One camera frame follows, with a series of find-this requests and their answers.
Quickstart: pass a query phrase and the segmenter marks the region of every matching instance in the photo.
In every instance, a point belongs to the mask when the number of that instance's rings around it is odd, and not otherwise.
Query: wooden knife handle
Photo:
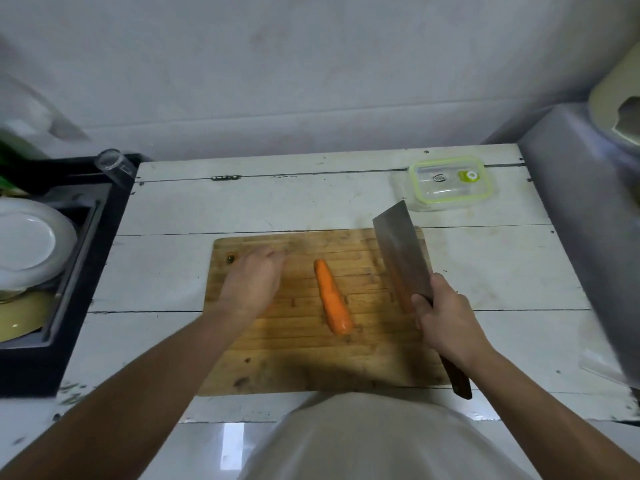
[[[431,306],[433,306],[433,291],[429,290],[430,293],[420,293],[425,300],[429,302]],[[451,386],[453,387],[453,392],[462,397],[463,399],[471,399],[471,382],[469,382],[469,378],[467,375],[462,372],[456,364],[450,361],[448,358],[440,356],[440,360],[442,361],[442,365],[444,366],[444,370],[449,376],[449,381],[451,382]]]

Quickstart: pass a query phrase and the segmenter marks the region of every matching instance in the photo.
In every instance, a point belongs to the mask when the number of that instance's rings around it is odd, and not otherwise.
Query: cleaver
[[[382,261],[394,285],[400,308],[404,314],[415,313],[411,296],[420,294],[433,304],[433,290],[429,282],[429,268],[424,260],[406,202],[401,200],[373,219]],[[453,392],[471,399],[471,384],[457,365],[440,356],[449,376]]]

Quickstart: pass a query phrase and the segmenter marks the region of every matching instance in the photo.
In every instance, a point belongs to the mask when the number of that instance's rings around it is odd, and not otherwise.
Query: person
[[[269,247],[238,259],[211,310],[87,395],[11,460],[0,480],[138,478],[213,364],[270,304],[284,260]],[[491,346],[466,297],[440,274],[431,284],[433,307],[412,298],[426,345],[475,382],[542,478],[640,478],[638,462]],[[292,413],[242,473],[252,479],[400,474],[527,477],[466,418],[439,406],[361,394]]]

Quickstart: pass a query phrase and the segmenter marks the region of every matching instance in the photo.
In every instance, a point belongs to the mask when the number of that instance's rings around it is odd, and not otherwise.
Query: yellow plate
[[[0,342],[41,328],[51,312],[53,293],[29,291],[0,305]]]

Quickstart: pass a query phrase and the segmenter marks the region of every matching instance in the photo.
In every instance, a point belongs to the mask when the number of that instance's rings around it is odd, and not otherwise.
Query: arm
[[[640,478],[640,463],[491,346],[466,297],[441,274],[431,284],[433,307],[412,297],[425,342],[476,383],[542,478]]]
[[[256,248],[231,268],[215,307],[140,355],[0,472],[0,480],[135,479],[220,355],[270,304],[284,254]]]

